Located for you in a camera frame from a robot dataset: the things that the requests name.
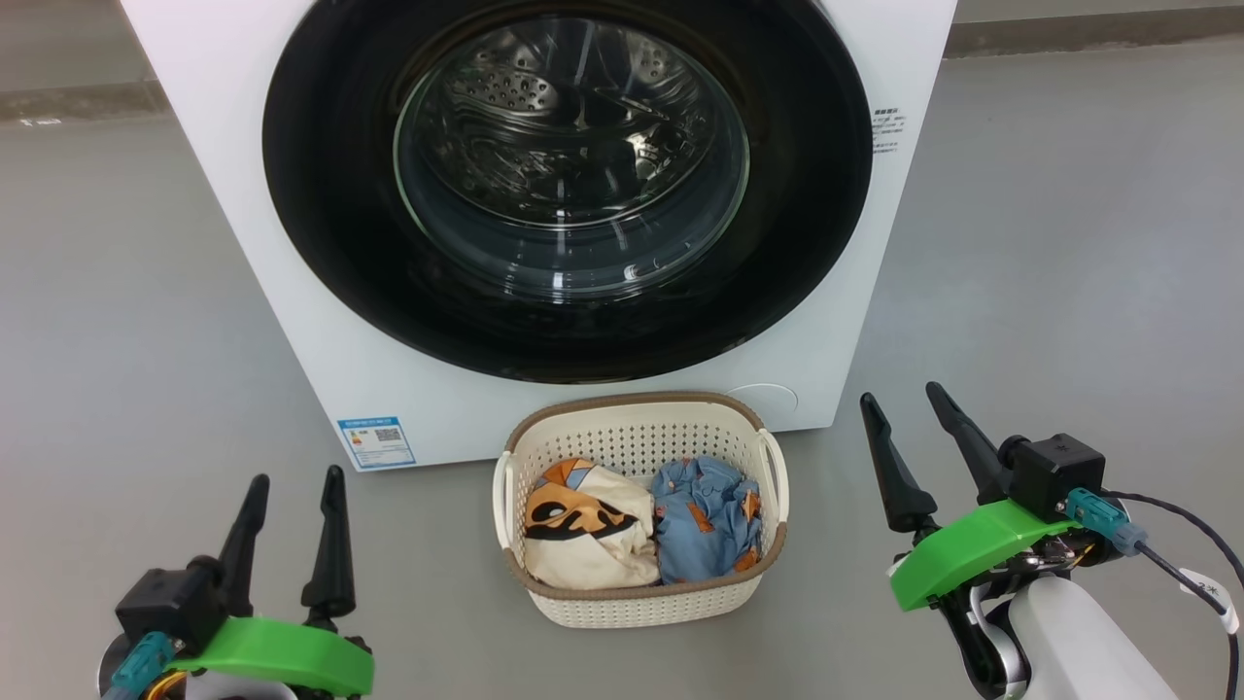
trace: baseboard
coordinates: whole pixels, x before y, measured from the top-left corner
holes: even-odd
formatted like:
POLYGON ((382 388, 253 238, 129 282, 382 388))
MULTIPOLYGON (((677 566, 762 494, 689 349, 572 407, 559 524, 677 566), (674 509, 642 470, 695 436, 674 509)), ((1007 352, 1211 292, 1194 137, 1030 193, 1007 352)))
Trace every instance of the baseboard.
MULTIPOLYGON (((944 56, 1095 51, 1234 37, 1244 37, 1244 6, 1188 7, 957 24, 950 27, 944 56)), ((168 111, 168 98, 154 80, 0 92, 0 126, 55 126, 168 111)))
POLYGON ((957 24, 950 27, 945 57, 1095 51, 1232 37, 1244 37, 1244 6, 957 24))

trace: basket handle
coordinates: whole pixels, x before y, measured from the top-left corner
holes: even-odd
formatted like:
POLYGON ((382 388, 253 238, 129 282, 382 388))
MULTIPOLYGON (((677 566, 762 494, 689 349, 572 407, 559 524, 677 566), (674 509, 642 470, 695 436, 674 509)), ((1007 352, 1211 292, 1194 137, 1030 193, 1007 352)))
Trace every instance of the basket handle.
POLYGON ((781 455, 778 439, 765 429, 760 429, 760 444, 764 446, 765 464, 773 475, 778 489, 778 522, 784 523, 790 517, 790 485, 786 482, 786 459, 781 455))
POLYGON ((514 518, 510 517, 510 505, 514 502, 514 467, 510 466, 509 450, 501 454, 496 461, 496 470, 493 471, 493 525, 496 526, 496 542, 501 550, 513 547, 510 527, 514 518))

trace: washing machine door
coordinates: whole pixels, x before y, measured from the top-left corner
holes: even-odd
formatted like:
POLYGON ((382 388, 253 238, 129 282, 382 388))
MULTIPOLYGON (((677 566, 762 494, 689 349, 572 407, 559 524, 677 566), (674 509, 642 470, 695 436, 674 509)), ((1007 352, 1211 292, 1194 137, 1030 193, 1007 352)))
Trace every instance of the washing machine door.
POLYGON ((837 260, 872 158, 811 0, 316 2, 264 114, 310 267, 393 337, 544 383, 677 371, 837 260))

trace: blue connector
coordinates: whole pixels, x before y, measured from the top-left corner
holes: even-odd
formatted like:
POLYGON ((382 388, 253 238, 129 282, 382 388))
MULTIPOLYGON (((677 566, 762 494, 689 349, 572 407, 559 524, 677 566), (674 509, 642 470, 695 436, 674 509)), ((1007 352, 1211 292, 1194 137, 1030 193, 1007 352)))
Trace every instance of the blue connector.
POLYGON ((173 639, 162 632, 147 633, 112 674, 112 688, 103 700, 134 700, 164 673, 177 650, 173 639))
POLYGON ((1136 546, 1149 537, 1143 528, 1131 522, 1127 513, 1086 489, 1072 489, 1067 495, 1066 516, 1086 530, 1105 536, 1128 557, 1140 555, 1136 546))

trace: blue label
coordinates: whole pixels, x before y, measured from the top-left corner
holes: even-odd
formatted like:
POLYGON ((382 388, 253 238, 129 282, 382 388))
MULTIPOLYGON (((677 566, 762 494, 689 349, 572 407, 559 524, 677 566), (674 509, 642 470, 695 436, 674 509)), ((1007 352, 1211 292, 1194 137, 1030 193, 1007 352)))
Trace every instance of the blue label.
POLYGON ((393 417, 337 421, 360 470, 414 466, 414 454, 402 424, 393 417))

